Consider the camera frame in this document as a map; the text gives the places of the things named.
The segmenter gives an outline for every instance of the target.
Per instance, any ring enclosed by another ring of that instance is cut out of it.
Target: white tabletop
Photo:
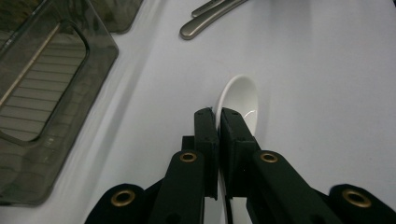
[[[259,91],[262,148],[315,189],[349,183],[396,209],[393,2],[250,0],[182,40],[203,3],[145,0],[130,32],[113,35],[120,56],[52,194],[0,207],[1,223],[83,223],[111,187],[154,184],[193,135],[193,113],[240,74]]]

